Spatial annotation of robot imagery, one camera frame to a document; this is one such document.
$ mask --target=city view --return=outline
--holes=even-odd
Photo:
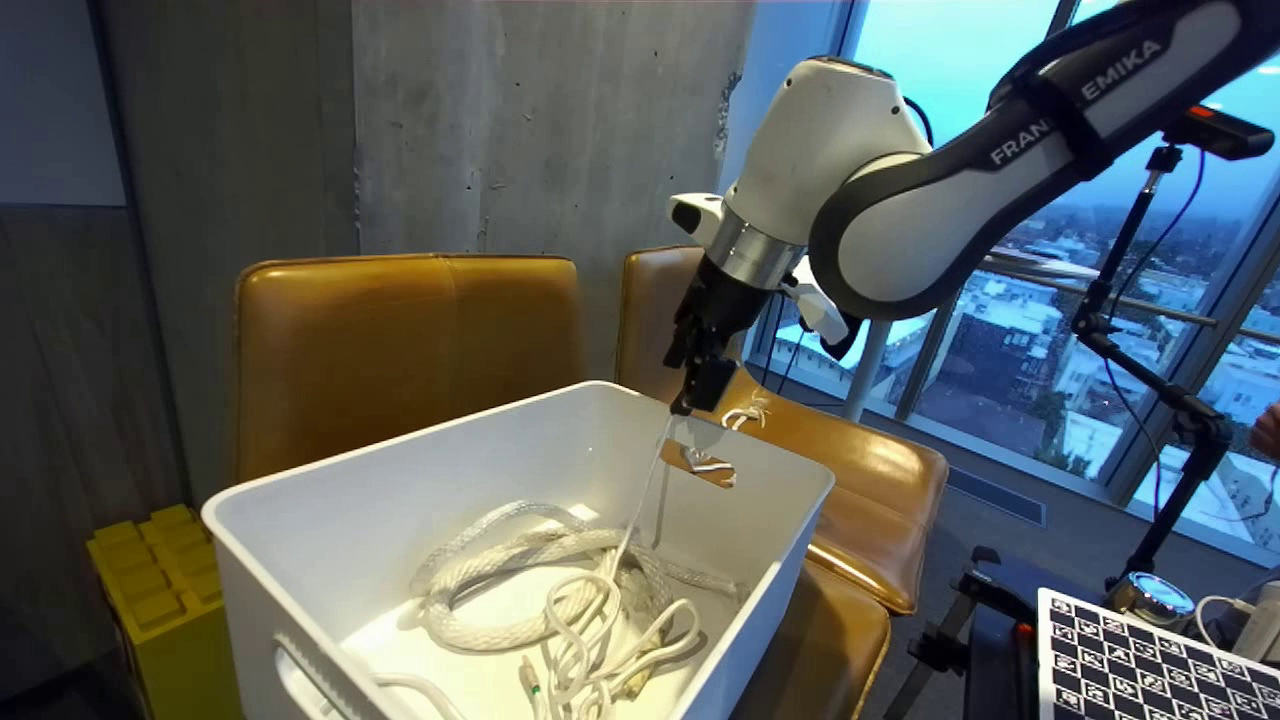
[[[1102,267],[1105,251],[1124,223],[1129,209],[1046,209],[1025,219],[1003,251],[1039,257],[1082,274]],[[1189,216],[1148,257],[1170,216],[1151,214],[1148,235],[1131,246],[1117,274],[1124,298],[1137,303],[1159,303],[1170,314],[1201,314],[1214,292],[1215,267],[1241,246],[1241,219]],[[1105,363],[1072,336],[1082,292],[1012,279],[1002,274],[977,274],[958,301],[958,315],[939,352],[939,363],[921,393],[916,418],[961,428],[984,444],[1017,452],[1038,463],[1054,463],[1082,480],[1105,480],[1105,461],[1119,449],[1131,414],[1148,403],[1148,388],[1124,367]],[[1155,315],[1144,308],[1114,308],[1114,339],[1166,377],[1166,363],[1182,352],[1191,325]],[[869,402],[896,409],[933,315],[894,325]],[[1280,286],[1273,286],[1249,315],[1252,331],[1280,336]],[[793,315],[777,325],[773,373],[808,384],[827,395],[845,395],[860,360],[860,344],[833,360],[811,331]],[[1215,414],[1233,418],[1245,434],[1273,402],[1280,402],[1280,347],[1241,336],[1230,344],[1219,367],[1201,388]],[[1151,492],[1170,495],[1182,478],[1183,449],[1166,449],[1159,468],[1137,492],[1131,507],[1151,507]],[[1273,463],[1233,452],[1219,473],[1196,492],[1189,521],[1201,521],[1225,537],[1257,548],[1280,548],[1280,521],[1273,511]]]

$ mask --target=black tripod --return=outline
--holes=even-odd
[[[1131,360],[1117,339],[1114,339],[1114,322],[1108,308],[1117,301],[1117,274],[1119,261],[1131,250],[1137,227],[1144,223],[1151,202],[1155,202],[1155,183],[1182,163],[1182,146],[1166,139],[1151,161],[1148,161],[1148,182],[1139,187],[1139,198],[1131,202],[1119,235],[1102,267],[1102,278],[1087,286],[1086,303],[1072,315],[1072,331],[1082,336],[1082,344],[1087,344],[1095,357],[1119,363],[1131,382],[1139,382],[1144,388],[1155,393],[1159,403],[1174,409],[1174,428],[1191,444],[1182,480],[1170,495],[1170,503],[1159,503],[1148,537],[1137,546],[1137,552],[1129,556],[1124,571],[1151,571],[1155,567],[1155,552],[1170,540],[1170,533],[1178,529],[1178,521],[1183,515],[1183,507],[1191,503],[1196,489],[1214,478],[1214,468],[1230,457],[1233,449],[1233,420],[1219,418],[1215,409],[1209,409],[1201,395],[1191,395],[1189,388],[1155,377],[1151,367],[1144,367],[1139,360]]]
[[[1235,117],[1219,117],[1209,107],[1191,107],[1183,122],[1178,122],[1166,134],[1166,146],[1151,151],[1148,161],[1148,182],[1139,187],[1139,198],[1131,202],[1117,246],[1102,267],[1102,278],[1087,286],[1086,303],[1072,315],[1072,331],[1082,336],[1086,347],[1094,347],[1095,357],[1119,363],[1129,377],[1137,377],[1144,388],[1155,393],[1159,403],[1174,409],[1174,428],[1191,444],[1182,480],[1170,495],[1170,503],[1159,503],[1151,529],[1144,533],[1144,540],[1137,546],[1137,552],[1124,559],[1124,575],[1131,571],[1151,571],[1155,567],[1155,552],[1170,540],[1170,533],[1178,529],[1178,521],[1183,515],[1183,507],[1191,503],[1196,489],[1214,478],[1214,468],[1230,457],[1233,449],[1233,425],[1230,418],[1219,418],[1215,409],[1209,409],[1201,395],[1191,395],[1189,388],[1155,377],[1151,367],[1144,367],[1139,360],[1131,360],[1117,339],[1114,339],[1114,303],[1117,303],[1117,274],[1137,242],[1137,227],[1144,223],[1151,202],[1155,202],[1155,183],[1182,163],[1182,146],[1196,146],[1214,156],[1225,161],[1245,161],[1245,156],[1260,156],[1273,148],[1273,134],[1257,127],[1249,122]],[[1012,590],[1008,582],[1002,582],[1002,552],[993,548],[977,548],[969,571],[958,586],[958,602],[944,618],[939,628],[929,628],[913,658],[916,667],[907,674],[907,682],[902,683],[902,691],[887,705],[887,720],[907,718],[907,710],[916,705],[929,674],[973,674],[973,647],[961,639],[961,631],[969,631],[969,619],[977,610],[993,610],[1002,618],[1012,619],[1012,628],[1034,628],[1038,625],[1038,606],[1034,586],[1054,586],[1046,582],[1038,567],[1012,567],[1003,575],[1021,582],[1021,590]],[[1034,690],[1034,676],[1021,674],[1030,667],[1030,636],[1012,639],[1012,674],[997,674],[1002,682],[1008,682],[1012,690],[1003,690],[1012,700],[1012,718],[1025,718],[1025,700]]]

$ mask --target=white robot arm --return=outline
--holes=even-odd
[[[718,409],[749,328],[800,257],[850,322],[916,315],[1064,187],[1095,176],[1280,49],[1280,0],[1129,0],[1034,49],[958,139],[929,148],[887,73],[805,61],[730,198],[678,198],[710,257],[665,363],[673,414]]]

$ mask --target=yellow container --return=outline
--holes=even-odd
[[[183,503],[93,533],[89,559],[117,611],[152,720],[237,720],[237,667],[208,529]]]

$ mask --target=tangled cable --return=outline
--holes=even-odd
[[[585,565],[536,611],[469,619],[462,610],[517,571]],[[598,529],[558,503],[499,503],[428,556],[416,582],[426,625],[458,652],[517,652],[542,643],[542,667],[519,659],[519,690],[536,718],[611,718],[622,695],[639,695],[655,665],[702,647],[702,611],[673,602],[665,565],[632,546],[632,529]]]

